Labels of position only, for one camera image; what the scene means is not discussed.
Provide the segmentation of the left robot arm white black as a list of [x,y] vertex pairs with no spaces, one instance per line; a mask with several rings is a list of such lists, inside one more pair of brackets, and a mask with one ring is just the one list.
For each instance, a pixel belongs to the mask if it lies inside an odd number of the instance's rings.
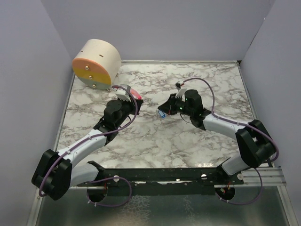
[[32,176],[32,184],[39,189],[39,195],[60,199],[77,181],[74,176],[76,165],[93,151],[109,144],[120,130],[128,127],[123,122],[129,115],[136,117],[142,105],[142,99],[133,99],[131,102],[111,100],[106,105],[103,117],[82,139],[58,152],[46,150]]

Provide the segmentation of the pink strap keyring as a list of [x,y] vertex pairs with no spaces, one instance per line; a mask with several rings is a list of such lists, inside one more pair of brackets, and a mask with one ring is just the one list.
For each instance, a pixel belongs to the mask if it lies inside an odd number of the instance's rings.
[[130,89],[130,97],[132,99],[136,99],[136,100],[142,100],[142,97],[141,95],[133,88]]

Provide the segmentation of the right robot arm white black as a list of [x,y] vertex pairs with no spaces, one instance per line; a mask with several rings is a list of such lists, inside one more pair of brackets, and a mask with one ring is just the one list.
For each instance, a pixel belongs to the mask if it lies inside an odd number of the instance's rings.
[[268,132],[259,120],[250,123],[223,121],[203,107],[202,98],[194,89],[185,91],[183,97],[178,93],[171,94],[158,110],[165,115],[187,115],[194,127],[236,140],[239,153],[217,167],[216,179],[221,184],[227,184],[239,171],[257,168],[276,153]]

